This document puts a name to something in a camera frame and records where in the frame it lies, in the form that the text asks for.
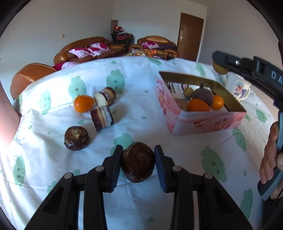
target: brown leather sofa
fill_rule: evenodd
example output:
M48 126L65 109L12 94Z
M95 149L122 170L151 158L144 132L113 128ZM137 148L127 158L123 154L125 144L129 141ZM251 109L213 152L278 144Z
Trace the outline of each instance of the brown leather sofa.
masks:
M29 84L54 72L56 72L55 69L45 64L27 64L25 67L20 69L12 79L10 86L12 98L16 99Z
M144 50L144 47L141 44L144 43L144 42L147 42L147 41L154 41L158 45L161 45L161 44L172 44L172 45L176 46L176 44L174 42L169 41L167 38L164 38L164 37L161 37L161 36L146 36L144 38L139 38L137 40L137 44L129 46L129 50L132 50L132 49ZM164 58L163 59L165 59L165 60L167 60L168 56L172 56L173 58L178 58L179 57L178 51L172 50L172 49L165 49L165 50L163 50L163 54L164 54Z
M69 50L74 49L74 48L84 48L88 47L93 43L97 42L103 42L105 45L109 47L109 51L104 52L100 56L97 57L83 57L79 59L77 56L74 54L71 54ZM75 42L72 42L62 48L62 50L56 54L54 57L54 64L57 65L62 62L66 61L75 61L79 63L87 62L87 61L92 61L96 59L102 59L102 58L112 58L112 57L117 57L124 52L126 52L128 49L127 45L125 44L110 44L110 41L103 38L103 37L90 37L90 38L85 38L81 39Z

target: black handheld device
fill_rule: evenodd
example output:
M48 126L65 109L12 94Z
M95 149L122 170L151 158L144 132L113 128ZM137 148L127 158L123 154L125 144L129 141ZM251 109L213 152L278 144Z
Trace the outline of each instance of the black handheld device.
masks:
M213 53L212 59L217 65L224 66L241 75L274 100L273 105L279 109L279 137L276 141L276 148L278 154L281 153L283 151L283 71L259 57L254 57L251 60L216 51ZM258 192L263 200L269 198L282 179L283 172L275 167L271 180L265 184L262 184L261 181L258 182Z

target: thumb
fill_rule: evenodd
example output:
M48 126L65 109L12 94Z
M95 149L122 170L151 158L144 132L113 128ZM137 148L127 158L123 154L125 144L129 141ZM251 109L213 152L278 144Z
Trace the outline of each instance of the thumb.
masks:
M280 153L277 157L277 168L283 172L283 153Z

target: finger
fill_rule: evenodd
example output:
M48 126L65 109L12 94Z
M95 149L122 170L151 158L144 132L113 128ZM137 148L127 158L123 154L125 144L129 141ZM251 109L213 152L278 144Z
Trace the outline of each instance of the finger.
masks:
M264 148L264 155L267 157L270 167L273 169L276 166L276 159L277 159L277 148L276 142L268 139L267 144Z
M263 167L264 167L265 178L267 180L271 180L271 178L273 177L274 170L273 168L270 167L266 157L263 157Z
M280 153L277 157L277 168L283 172L283 153Z
M276 199L279 193L281 192L282 188L283 188L283 180L280 181L279 185L277 185L274 191L270 194L270 198L272 200Z
M271 140L275 142L279 136L278 123L274 122L270 127Z
M267 182L263 168L263 158L261 160L261 165L260 165L260 181L262 184L265 184Z

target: pink tin box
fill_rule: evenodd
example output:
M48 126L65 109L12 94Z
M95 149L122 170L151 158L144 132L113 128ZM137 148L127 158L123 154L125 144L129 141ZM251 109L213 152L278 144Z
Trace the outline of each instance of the pink tin box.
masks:
M179 108L165 82L197 85L204 82L215 95L224 99L221 111L187 112ZM208 133L238 127L246 115L242 105L220 83L188 74L159 72L156 79L156 95L165 115L168 130L173 135Z

